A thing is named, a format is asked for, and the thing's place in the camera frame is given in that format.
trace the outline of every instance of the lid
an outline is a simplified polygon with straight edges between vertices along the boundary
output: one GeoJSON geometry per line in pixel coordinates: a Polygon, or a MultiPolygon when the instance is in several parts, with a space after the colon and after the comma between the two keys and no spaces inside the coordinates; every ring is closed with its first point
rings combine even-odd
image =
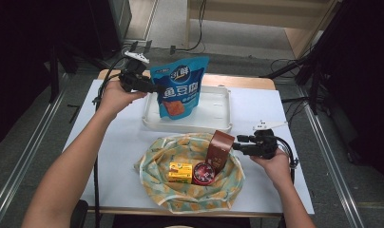
{"type": "Polygon", "coordinates": [[[193,169],[193,182],[198,185],[210,185],[215,180],[214,168],[205,162],[197,163],[193,169]]]}

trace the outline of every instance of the cardboard box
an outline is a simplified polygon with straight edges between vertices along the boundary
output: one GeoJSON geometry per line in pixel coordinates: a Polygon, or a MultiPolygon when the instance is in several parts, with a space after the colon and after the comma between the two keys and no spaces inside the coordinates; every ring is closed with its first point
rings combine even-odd
{"type": "Polygon", "coordinates": [[[207,148],[206,163],[212,165],[216,175],[224,168],[228,160],[228,153],[233,146],[235,137],[230,136],[222,131],[216,130],[207,148]]]}
{"type": "Polygon", "coordinates": [[[170,162],[168,171],[169,182],[192,182],[192,164],[170,162]]]}

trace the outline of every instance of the plastic bag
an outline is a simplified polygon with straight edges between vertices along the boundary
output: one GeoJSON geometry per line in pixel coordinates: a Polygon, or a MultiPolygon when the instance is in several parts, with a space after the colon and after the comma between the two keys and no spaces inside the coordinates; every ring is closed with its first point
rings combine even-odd
{"type": "Polygon", "coordinates": [[[134,165],[147,195],[174,214],[231,209],[245,180],[240,161],[232,152],[209,186],[167,180],[170,162],[203,162],[212,138],[208,133],[191,133],[156,140],[134,165]]]}
{"type": "Polygon", "coordinates": [[[208,63],[208,57],[196,57],[150,69],[152,82],[166,87],[165,92],[157,95],[160,117],[178,120],[191,114],[199,103],[208,63]]]}

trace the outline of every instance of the blue snack bag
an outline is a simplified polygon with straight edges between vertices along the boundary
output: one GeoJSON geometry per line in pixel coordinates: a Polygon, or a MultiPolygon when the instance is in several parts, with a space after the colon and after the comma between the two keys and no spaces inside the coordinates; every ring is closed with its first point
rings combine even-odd
{"type": "Polygon", "coordinates": [[[157,94],[161,118],[178,120],[191,114],[199,103],[202,77],[208,63],[208,57],[196,57],[150,69],[153,84],[166,87],[165,92],[157,94]]]}

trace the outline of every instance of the plastic tray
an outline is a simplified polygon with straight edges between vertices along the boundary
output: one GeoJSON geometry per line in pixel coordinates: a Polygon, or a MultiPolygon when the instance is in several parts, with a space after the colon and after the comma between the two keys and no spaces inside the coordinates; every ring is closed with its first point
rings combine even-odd
{"type": "Polygon", "coordinates": [[[179,120],[160,117],[157,93],[149,93],[144,108],[143,123],[156,131],[178,133],[229,132],[231,124],[230,91],[223,86],[201,87],[199,104],[192,113],[179,120]]]}

